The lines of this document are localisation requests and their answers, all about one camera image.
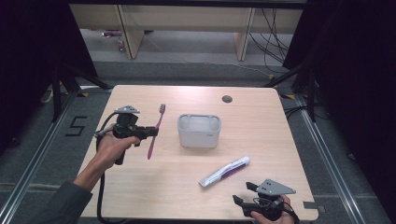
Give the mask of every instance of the gray floor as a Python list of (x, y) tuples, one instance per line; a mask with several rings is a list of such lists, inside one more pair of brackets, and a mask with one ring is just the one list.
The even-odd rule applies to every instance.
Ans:
[[(196, 85), (238, 86), (238, 78), (245, 78), (252, 80), (246, 82), (245, 85), (260, 86), (268, 82), (268, 75), (277, 77), (280, 73), (276, 71), (286, 71), (279, 67), (281, 64), (276, 60), (268, 56), (264, 58), (262, 51), (252, 41), (248, 43), (246, 59), (238, 62), (232, 34), (165, 31), (147, 33), (137, 58), (129, 60), (125, 53), (119, 50), (117, 37), (103, 37), (100, 30), (81, 30), (81, 32), (99, 76), (109, 84), (161, 84), (155, 82), (155, 77), (159, 73), (163, 77), (169, 76), (172, 80), (165, 84), (184, 84), (188, 83), (188, 80), (182, 78), (188, 76), (189, 71), (193, 69), (194, 74), (201, 74), (195, 79)], [(280, 37), (286, 45), (292, 38), (291, 35)], [(271, 50), (278, 53), (277, 48), (271, 48)], [(223, 72), (222, 78), (229, 76), (230, 79), (236, 81), (212, 80), (211, 76), (214, 76), (219, 69)], [(290, 93), (291, 82), (292, 80), (288, 80), (280, 84), (277, 87), (279, 93)], [(83, 80), (80, 83), (91, 85)], [(52, 187), (56, 188), (64, 180), (74, 178), (79, 166), (64, 167), (60, 164), (81, 164), (85, 156), (84, 148), (87, 148), (89, 144), (83, 139), (92, 137), (92, 132), (101, 116), (98, 111), (103, 110), (108, 96), (109, 93), (106, 92), (92, 92), (90, 97), (87, 97), (89, 99), (78, 97), (73, 102), (62, 128), (52, 143), (51, 150), (43, 160), (33, 184), (24, 196), (11, 223), (26, 223), (30, 215), (42, 208), (50, 198), (53, 193)], [(292, 99), (281, 99), (281, 102), (285, 108), (296, 106), (296, 102)], [(13, 185), (18, 182), (28, 161), (33, 157), (35, 149), (50, 126), (51, 111), (51, 104), (38, 108), (21, 133), (21, 136), (24, 136), (21, 146), (11, 147), (0, 158), (0, 202), (4, 202), (8, 197)], [(327, 118), (325, 108), (318, 107), (316, 113), (317, 125), (366, 223), (390, 223), (359, 166), (347, 158), (347, 147), (342, 136), (338, 134), (337, 128)], [(80, 125), (85, 126), (83, 136), (81, 138), (65, 137), (73, 132), (69, 129), (69, 124), (75, 116), (87, 117), (79, 121)], [(319, 218), (313, 223), (352, 223), (301, 114), (296, 113), (291, 116), (289, 125), (319, 210)], [(65, 141), (69, 148), (67, 155), (64, 154)], [(98, 223), (98, 221), (95, 218), (83, 218), (80, 223)]]

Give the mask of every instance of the plastic container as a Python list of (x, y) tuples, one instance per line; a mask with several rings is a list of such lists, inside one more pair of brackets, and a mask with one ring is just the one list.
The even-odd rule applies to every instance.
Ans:
[(183, 147), (218, 145), (221, 120), (216, 115), (183, 114), (177, 120), (178, 137)]

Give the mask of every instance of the black cloth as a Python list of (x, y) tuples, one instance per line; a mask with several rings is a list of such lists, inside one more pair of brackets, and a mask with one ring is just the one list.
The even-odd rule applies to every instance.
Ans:
[(91, 197), (88, 190), (71, 182), (64, 182), (46, 208), (37, 213), (29, 223), (78, 223)]

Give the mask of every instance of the human hand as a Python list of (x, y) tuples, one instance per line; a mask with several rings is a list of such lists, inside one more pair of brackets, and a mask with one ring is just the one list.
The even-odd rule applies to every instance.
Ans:
[(134, 136), (120, 139), (116, 138), (113, 132), (107, 132), (99, 143), (96, 155), (73, 183), (91, 191), (105, 170), (114, 165), (122, 152), (139, 142), (140, 140)]
[[(284, 202), (285, 209), (290, 210), (290, 207), (288, 205), (286, 205), (286, 203), (290, 204), (290, 198), (288, 196), (284, 195), (284, 194), (280, 195), (280, 197), (282, 198), (282, 200)], [(254, 211), (252, 211), (250, 213), (250, 215), (254, 219), (256, 219), (258, 222), (260, 222), (261, 224), (293, 224), (294, 223), (293, 217), (289, 213), (287, 213), (285, 211), (282, 212), (282, 215), (276, 221), (268, 220), (262, 214), (260, 214), (258, 212), (254, 212)]]
[(135, 136), (120, 139), (116, 138), (113, 132), (107, 132), (102, 137), (96, 155), (92, 160), (106, 170), (114, 165), (114, 162), (124, 150), (139, 142), (140, 140)]

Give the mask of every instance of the toothbrush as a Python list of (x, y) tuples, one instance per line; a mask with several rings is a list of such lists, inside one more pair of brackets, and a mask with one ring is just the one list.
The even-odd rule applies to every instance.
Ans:
[[(155, 125), (155, 129), (159, 129), (160, 128), (161, 121), (163, 120), (163, 114), (164, 113), (165, 113), (165, 105), (161, 105), (160, 106), (160, 114), (161, 114), (160, 120), (158, 120), (157, 125)], [(155, 137), (156, 136), (152, 137), (151, 145), (149, 146), (149, 149), (148, 149), (148, 160), (151, 158), (152, 149), (154, 149)]]

